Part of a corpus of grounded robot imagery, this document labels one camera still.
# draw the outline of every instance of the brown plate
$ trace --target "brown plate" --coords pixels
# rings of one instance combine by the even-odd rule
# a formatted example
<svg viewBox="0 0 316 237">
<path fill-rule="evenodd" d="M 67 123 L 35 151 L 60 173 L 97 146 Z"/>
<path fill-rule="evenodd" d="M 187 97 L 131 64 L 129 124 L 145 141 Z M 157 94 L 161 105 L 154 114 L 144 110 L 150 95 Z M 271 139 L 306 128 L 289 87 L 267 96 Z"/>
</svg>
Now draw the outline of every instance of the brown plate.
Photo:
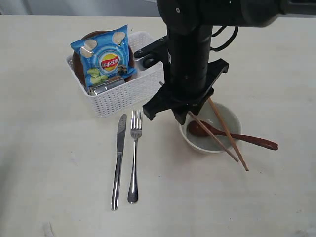
<svg viewBox="0 0 316 237">
<path fill-rule="evenodd" d="M 94 32 L 91 32 L 88 35 L 84 36 L 82 39 L 84 40 L 84 39 L 87 39 L 87 38 L 90 38 L 90 37 L 93 37 L 93 36 L 96 36 L 96 35 L 99 35 L 99 34 L 102 34 L 102 33 L 105 33 L 105 32 L 106 31 L 94 31 Z M 133 59 L 133 51 L 132 51 L 132 49 L 130 47 L 128 47 L 128 49 L 129 49 L 129 62 L 128 62 L 128 65 L 133 68 L 135 66 L 135 62 L 134 62 L 134 59 Z M 82 63 L 81 63 L 81 60 L 80 60 L 80 56 L 78 54 L 76 54 L 75 52 L 73 53 L 73 67 L 74 67 L 74 72 L 75 72 L 77 78 L 79 79 L 81 84 L 85 87 L 83 66 L 82 66 Z M 130 79 L 131 79 L 131 76 L 125 78 L 125 82 L 130 81 Z"/>
</svg>

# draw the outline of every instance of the black cable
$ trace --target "black cable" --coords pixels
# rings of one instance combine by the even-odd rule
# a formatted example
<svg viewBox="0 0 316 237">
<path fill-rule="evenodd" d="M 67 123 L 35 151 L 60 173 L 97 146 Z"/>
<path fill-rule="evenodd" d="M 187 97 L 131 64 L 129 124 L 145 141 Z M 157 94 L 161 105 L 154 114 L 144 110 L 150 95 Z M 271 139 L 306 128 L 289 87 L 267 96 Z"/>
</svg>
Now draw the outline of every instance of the black cable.
<svg viewBox="0 0 316 237">
<path fill-rule="evenodd" d="M 216 33 L 214 33 L 214 35 L 218 36 L 225 28 L 226 28 L 226 26 L 222 26 Z M 234 39 L 237 36 L 237 33 L 238 33 L 238 26 L 235 26 L 235 29 L 234 29 L 232 36 L 222 46 L 219 46 L 218 48 L 210 47 L 209 51 L 219 52 L 219 51 L 222 51 L 223 49 L 227 48 L 234 41 Z"/>
</svg>

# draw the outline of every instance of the gray wall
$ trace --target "gray wall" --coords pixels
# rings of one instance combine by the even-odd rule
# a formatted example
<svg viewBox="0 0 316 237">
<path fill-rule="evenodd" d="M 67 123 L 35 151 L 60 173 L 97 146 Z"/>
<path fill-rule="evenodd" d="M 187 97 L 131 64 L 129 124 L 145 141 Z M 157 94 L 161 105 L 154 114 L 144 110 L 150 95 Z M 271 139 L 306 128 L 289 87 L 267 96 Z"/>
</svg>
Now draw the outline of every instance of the gray wall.
<svg viewBox="0 0 316 237">
<path fill-rule="evenodd" d="M 3 14 L 159 16 L 153 0 L 0 0 Z"/>
</svg>

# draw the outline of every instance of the lay's logo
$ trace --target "lay's logo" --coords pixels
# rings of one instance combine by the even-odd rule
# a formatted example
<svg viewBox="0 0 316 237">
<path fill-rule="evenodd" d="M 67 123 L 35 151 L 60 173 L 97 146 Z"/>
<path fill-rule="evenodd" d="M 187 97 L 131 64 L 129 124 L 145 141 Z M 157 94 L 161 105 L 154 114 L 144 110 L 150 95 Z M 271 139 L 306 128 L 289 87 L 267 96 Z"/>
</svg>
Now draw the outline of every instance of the lay's logo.
<svg viewBox="0 0 316 237">
<path fill-rule="evenodd" d="M 107 72 L 113 71 L 119 64 L 119 57 L 115 54 L 107 54 L 102 58 L 101 67 Z"/>
</svg>

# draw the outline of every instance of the white plastic basket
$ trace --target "white plastic basket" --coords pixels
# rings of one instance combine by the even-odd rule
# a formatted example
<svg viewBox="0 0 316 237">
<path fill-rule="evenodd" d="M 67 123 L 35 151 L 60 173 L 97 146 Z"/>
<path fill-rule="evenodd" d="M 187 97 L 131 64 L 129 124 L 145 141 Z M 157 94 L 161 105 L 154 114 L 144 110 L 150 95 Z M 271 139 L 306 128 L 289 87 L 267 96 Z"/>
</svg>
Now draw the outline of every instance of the white plastic basket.
<svg viewBox="0 0 316 237">
<path fill-rule="evenodd" d="M 155 41 L 154 38 L 145 31 L 132 33 L 128 36 L 128 38 L 129 46 L 133 52 Z M 85 88 L 74 73 L 72 55 L 67 57 L 67 63 L 78 85 L 85 96 L 90 100 L 96 116 L 99 118 L 107 117 L 119 110 L 153 96 L 160 89 L 159 82 L 164 82 L 163 67 L 161 62 L 145 71 L 138 70 L 138 65 L 135 63 L 137 74 L 133 75 L 131 81 L 105 91 L 99 95 L 91 96 L 86 92 Z"/>
</svg>

